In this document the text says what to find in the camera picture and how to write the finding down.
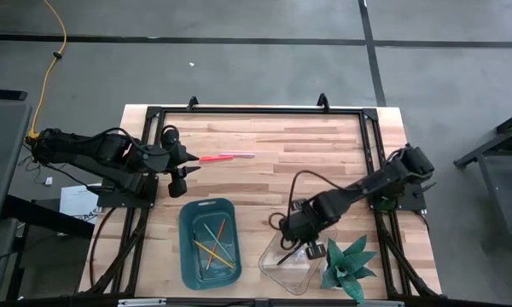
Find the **orange pencil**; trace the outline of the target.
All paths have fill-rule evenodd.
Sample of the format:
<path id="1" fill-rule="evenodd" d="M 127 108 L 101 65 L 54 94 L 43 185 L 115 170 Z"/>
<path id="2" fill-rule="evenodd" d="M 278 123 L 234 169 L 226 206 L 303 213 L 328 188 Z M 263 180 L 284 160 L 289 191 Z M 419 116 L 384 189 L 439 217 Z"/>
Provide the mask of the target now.
<path id="1" fill-rule="evenodd" d="M 223 222 L 221 223 L 221 226 L 220 226 L 220 228 L 218 230 L 218 234 L 216 236 L 218 240 L 221 238 L 221 235 L 222 235 L 222 233 L 224 231 L 225 223 L 226 223 L 226 219 L 223 220 Z M 214 245 L 213 245 L 213 248 L 212 248 L 212 252 L 216 252 L 217 247 L 218 247 L 218 243 L 215 242 Z M 213 255 L 210 255 L 210 257 L 208 259 L 208 262 L 207 262 L 206 271 L 209 270 L 209 268 L 211 266 L 211 263 L 212 263 L 212 260 L 213 260 Z"/>

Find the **orange pen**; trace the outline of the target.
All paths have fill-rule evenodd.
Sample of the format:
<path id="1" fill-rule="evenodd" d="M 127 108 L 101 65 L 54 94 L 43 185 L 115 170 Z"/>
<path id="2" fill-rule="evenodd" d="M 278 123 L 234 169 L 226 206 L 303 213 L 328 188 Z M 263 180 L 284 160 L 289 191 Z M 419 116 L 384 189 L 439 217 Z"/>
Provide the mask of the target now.
<path id="1" fill-rule="evenodd" d="M 233 155 L 214 155 L 214 156 L 204 156 L 199 159 L 200 164 L 206 163 L 214 163 L 221 162 L 234 159 Z"/>

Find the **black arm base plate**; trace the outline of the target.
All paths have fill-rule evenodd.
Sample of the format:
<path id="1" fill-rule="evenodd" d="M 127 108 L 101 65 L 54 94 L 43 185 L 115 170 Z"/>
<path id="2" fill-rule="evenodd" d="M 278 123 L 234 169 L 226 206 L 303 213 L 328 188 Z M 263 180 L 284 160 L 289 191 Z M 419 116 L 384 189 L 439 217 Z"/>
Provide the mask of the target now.
<path id="1" fill-rule="evenodd" d="M 386 191 L 372 197 L 372 204 L 369 206 L 377 211 L 419 211 L 425 213 L 427 210 L 424 194 L 433 186 L 421 184 L 407 184 L 401 191 Z"/>
<path id="2" fill-rule="evenodd" d="M 96 205 L 101 208 L 148 209 L 155 203 L 157 185 L 149 183 L 140 192 L 134 194 L 102 186 L 89 186 L 88 191 L 97 195 Z"/>

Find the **white paper sheet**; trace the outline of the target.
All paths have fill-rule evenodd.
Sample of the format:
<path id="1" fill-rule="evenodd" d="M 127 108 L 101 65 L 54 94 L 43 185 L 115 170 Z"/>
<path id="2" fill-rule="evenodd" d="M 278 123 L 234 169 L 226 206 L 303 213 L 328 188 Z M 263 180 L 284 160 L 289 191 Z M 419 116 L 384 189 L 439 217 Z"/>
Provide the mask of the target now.
<path id="1" fill-rule="evenodd" d="M 97 206 L 98 196 L 84 185 L 61 189 L 60 213 L 95 224 L 102 209 Z"/>

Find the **clear plastic container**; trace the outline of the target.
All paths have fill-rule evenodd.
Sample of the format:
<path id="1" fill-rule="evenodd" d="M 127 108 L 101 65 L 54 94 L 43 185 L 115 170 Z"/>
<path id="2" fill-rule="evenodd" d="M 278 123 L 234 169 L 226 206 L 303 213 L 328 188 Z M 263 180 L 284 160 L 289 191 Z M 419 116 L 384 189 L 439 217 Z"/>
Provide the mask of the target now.
<path id="1" fill-rule="evenodd" d="M 321 270 L 326 257 L 308 259 L 306 245 L 303 245 L 286 262 L 277 266 L 277 262 L 292 250 L 282 249 L 281 239 L 282 234 L 277 231 L 259 258 L 259 269 L 284 290 L 293 295 L 301 295 L 309 287 L 311 278 Z"/>

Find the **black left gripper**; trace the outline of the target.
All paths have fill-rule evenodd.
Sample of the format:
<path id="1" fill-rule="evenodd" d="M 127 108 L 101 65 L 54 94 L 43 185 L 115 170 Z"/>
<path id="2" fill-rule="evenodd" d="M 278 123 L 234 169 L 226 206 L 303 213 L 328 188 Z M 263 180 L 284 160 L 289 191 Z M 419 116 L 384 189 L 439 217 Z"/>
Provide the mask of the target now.
<path id="1" fill-rule="evenodd" d="M 185 177 L 200 169 L 199 166 L 183 166 L 183 164 L 198 161 L 200 158 L 186 151 L 186 147 L 180 142 L 180 133 L 176 126 L 162 128 L 154 146 L 158 154 L 168 158 L 165 172 L 171 176 L 171 182 L 168 184 L 169 195 L 172 198 L 182 196 L 187 192 Z"/>

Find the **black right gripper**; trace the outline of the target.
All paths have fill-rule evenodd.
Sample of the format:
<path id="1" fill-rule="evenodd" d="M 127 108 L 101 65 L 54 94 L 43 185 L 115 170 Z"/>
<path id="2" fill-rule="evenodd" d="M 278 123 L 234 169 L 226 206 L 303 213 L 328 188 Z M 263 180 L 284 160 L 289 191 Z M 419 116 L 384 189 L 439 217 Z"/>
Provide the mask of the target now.
<path id="1" fill-rule="evenodd" d="M 305 253 L 308 259 L 317 259 L 326 256 L 326 247 L 317 243 L 319 234 L 338 222 L 337 216 L 315 209 L 309 200 L 299 199 L 290 202 L 288 212 L 279 221 L 279 230 L 282 233 L 281 247 L 295 251 L 306 245 Z"/>

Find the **silver metal bar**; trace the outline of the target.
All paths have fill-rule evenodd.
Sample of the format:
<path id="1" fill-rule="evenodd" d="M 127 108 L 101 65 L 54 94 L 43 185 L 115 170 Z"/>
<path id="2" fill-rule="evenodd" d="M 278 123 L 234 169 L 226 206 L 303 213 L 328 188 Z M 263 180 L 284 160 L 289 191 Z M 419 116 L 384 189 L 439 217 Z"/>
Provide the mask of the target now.
<path id="1" fill-rule="evenodd" d="M 359 307 L 405 307 L 404 302 L 392 300 L 366 300 Z"/>
<path id="2" fill-rule="evenodd" d="M 166 307 L 166 298 L 126 298 L 118 301 L 117 307 Z"/>

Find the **black metal stand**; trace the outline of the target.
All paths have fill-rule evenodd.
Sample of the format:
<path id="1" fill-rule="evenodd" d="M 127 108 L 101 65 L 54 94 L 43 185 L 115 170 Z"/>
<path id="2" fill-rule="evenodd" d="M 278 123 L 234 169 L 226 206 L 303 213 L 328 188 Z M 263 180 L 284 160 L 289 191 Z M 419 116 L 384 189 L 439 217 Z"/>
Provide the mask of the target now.
<path id="1" fill-rule="evenodd" d="M 9 258 L 16 256 L 10 286 L 18 292 L 22 277 L 20 261 L 25 253 L 59 233 L 71 237 L 90 239 L 92 223 L 41 206 L 36 200 L 28 201 L 7 195 L 0 212 L 0 291 L 6 275 Z"/>

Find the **black pen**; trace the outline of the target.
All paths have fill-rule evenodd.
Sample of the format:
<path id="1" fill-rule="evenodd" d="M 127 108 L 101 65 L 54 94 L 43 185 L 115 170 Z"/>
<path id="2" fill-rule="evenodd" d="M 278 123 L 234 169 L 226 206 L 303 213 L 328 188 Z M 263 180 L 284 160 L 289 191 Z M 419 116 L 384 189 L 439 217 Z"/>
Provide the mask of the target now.
<path id="1" fill-rule="evenodd" d="M 301 247 L 303 246 L 303 243 L 299 243 L 294 249 L 292 249 L 290 252 L 288 252 L 284 257 L 282 257 L 278 262 L 277 266 L 282 265 L 284 262 L 286 262 L 291 256 L 293 256 Z"/>

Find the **teal artificial plant white pot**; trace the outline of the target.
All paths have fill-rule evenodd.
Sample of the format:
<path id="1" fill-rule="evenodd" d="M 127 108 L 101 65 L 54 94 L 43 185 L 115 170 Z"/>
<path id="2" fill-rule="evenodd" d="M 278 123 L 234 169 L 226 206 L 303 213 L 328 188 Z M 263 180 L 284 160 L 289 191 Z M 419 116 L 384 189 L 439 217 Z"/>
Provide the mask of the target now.
<path id="1" fill-rule="evenodd" d="M 328 239 L 326 254 L 327 266 L 321 274 L 322 289 L 341 287 L 343 291 L 358 304 L 365 304 L 364 290 L 359 282 L 365 277 L 376 277 L 376 274 L 365 265 L 376 255 L 376 252 L 365 251 L 367 236 L 355 240 L 347 249 L 341 250 L 336 241 Z"/>

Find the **mint green pencil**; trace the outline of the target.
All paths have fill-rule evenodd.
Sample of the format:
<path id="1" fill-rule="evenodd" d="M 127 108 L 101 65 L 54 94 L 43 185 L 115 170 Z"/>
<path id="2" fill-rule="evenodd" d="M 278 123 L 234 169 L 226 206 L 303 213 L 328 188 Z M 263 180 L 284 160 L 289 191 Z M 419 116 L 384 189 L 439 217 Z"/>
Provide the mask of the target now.
<path id="1" fill-rule="evenodd" d="M 235 260 L 228 253 L 227 249 L 222 245 L 222 243 L 217 239 L 216 235 L 211 231 L 211 229 L 207 226 L 206 223 L 203 223 L 203 226 L 207 230 L 207 233 L 214 239 L 215 242 L 218 243 L 218 247 L 223 251 L 223 254 L 230 260 L 230 263 L 235 265 Z"/>

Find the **grey metal table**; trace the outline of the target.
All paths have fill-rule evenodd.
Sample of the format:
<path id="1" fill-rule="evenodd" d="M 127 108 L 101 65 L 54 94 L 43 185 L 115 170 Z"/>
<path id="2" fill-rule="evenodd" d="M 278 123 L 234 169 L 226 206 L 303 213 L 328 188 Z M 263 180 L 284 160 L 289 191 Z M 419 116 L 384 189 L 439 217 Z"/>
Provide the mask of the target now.
<path id="1" fill-rule="evenodd" d="M 486 251 L 512 248 L 512 117 L 498 125 L 495 136 L 453 161 L 458 169 L 477 163 L 501 231 L 484 240 Z"/>

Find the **teal plastic bin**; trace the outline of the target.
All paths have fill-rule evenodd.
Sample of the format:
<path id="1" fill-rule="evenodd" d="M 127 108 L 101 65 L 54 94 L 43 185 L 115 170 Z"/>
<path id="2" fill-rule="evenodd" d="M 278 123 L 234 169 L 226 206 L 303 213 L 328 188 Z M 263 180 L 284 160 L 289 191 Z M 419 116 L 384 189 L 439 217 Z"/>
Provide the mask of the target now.
<path id="1" fill-rule="evenodd" d="M 206 271 L 210 254 L 199 248 L 194 240 L 212 250 L 215 241 L 207 233 L 203 223 L 206 223 L 217 235 L 224 219 L 226 223 L 219 241 L 235 260 L 235 268 L 231 269 L 213 258 L 209 270 Z M 207 290 L 228 286 L 238 280 L 242 272 L 241 251 L 235 207 L 231 201 L 217 198 L 190 202 L 180 211 L 178 227 L 180 270 L 186 287 L 192 290 Z M 216 253 L 226 261 L 230 261 L 219 247 Z"/>

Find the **black aluminium table frame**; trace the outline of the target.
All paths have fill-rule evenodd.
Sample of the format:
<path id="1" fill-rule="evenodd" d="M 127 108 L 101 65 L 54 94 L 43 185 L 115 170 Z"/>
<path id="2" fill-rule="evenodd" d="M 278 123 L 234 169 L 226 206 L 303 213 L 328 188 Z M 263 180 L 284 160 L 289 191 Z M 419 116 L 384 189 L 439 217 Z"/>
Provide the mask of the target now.
<path id="1" fill-rule="evenodd" d="M 196 106 L 165 109 L 188 151 L 201 158 L 227 152 L 256 154 L 198 165 L 187 178 L 187 193 L 168 194 L 160 177 L 149 212 L 137 277 L 138 297 L 288 298 L 289 292 L 259 269 L 259 258 L 276 231 L 272 224 L 289 195 L 308 198 L 332 188 L 320 177 L 348 185 L 404 146 L 407 137 L 396 107 Z M 242 272 L 226 287 L 195 291 L 181 278 L 178 217 L 183 205 L 225 198 L 236 213 Z"/>

